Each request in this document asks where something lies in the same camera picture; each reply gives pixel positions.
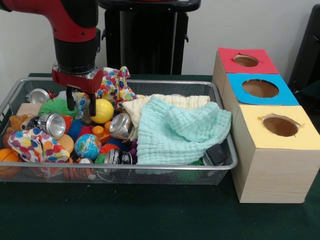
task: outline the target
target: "wire mesh basket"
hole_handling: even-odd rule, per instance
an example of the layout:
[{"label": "wire mesh basket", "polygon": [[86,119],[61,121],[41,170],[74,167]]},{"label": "wire mesh basket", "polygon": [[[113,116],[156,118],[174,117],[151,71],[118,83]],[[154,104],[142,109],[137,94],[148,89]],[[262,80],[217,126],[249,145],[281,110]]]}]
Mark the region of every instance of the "wire mesh basket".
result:
[{"label": "wire mesh basket", "polygon": [[[223,108],[219,92],[215,85],[205,81],[171,80],[128,80],[131,89],[140,95],[179,94],[188,96],[209,96]],[[33,89],[41,88],[52,92],[63,91],[51,78],[24,78],[11,89],[0,106],[0,149],[3,135],[9,124],[9,117],[15,115],[26,95]],[[68,163],[33,163],[0,162],[0,171],[9,168],[17,174],[0,182],[43,182],[43,183],[114,183],[114,184],[188,184],[218,185],[228,170],[237,163],[237,154],[231,135],[221,144],[227,153],[223,165],[122,165],[122,164],[68,164]]]}]

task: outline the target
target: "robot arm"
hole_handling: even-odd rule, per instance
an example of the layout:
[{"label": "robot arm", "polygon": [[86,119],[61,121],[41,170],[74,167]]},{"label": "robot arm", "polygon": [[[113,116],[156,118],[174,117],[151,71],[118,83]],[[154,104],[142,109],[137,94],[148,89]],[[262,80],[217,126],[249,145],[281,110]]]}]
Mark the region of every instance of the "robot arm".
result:
[{"label": "robot arm", "polygon": [[0,9],[45,16],[52,27],[57,63],[53,80],[67,87],[68,107],[74,108],[72,89],[89,95],[90,113],[96,113],[95,92],[103,72],[95,66],[100,50],[97,0],[0,0]]}]

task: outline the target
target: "white wall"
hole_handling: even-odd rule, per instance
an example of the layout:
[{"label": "white wall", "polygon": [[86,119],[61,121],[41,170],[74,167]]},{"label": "white wall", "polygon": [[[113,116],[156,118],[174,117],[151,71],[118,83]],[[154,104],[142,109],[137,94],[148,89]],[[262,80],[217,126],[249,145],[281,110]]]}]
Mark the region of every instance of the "white wall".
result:
[{"label": "white wall", "polygon": [[[211,75],[217,47],[264,48],[289,80],[308,18],[318,0],[202,0],[189,13],[182,74]],[[104,10],[98,27],[104,29]],[[0,12],[0,102],[29,73],[49,73],[55,61],[49,22],[39,15]],[[107,64],[105,42],[96,64]]]},{"label": "white wall", "polygon": [[183,74],[211,75],[217,47],[266,49],[289,81],[318,0],[202,0],[190,12]]}]

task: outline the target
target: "light blue towel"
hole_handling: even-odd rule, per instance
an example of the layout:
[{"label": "light blue towel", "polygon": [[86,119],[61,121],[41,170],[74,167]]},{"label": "light blue towel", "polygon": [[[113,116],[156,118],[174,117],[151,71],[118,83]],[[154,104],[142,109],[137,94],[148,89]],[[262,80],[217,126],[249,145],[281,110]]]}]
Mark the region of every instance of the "light blue towel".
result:
[{"label": "light blue towel", "polygon": [[231,113],[215,102],[190,110],[153,96],[141,111],[137,164],[191,164],[208,148],[222,143],[230,126]]}]

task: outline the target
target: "polka dot fabric toy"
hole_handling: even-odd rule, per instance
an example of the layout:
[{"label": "polka dot fabric toy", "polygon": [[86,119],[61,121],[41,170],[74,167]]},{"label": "polka dot fabric toy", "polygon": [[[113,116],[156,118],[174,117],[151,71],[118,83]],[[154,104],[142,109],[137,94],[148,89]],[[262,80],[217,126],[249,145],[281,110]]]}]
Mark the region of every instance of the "polka dot fabric toy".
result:
[{"label": "polka dot fabric toy", "polygon": [[128,87],[127,78],[129,77],[130,73],[126,66],[121,67],[120,70],[103,68],[102,84],[96,96],[108,100],[116,111],[121,110],[123,102],[143,97],[136,95]]},{"label": "polka dot fabric toy", "polygon": [[14,131],[8,144],[26,162],[65,163],[70,153],[39,128]]}]

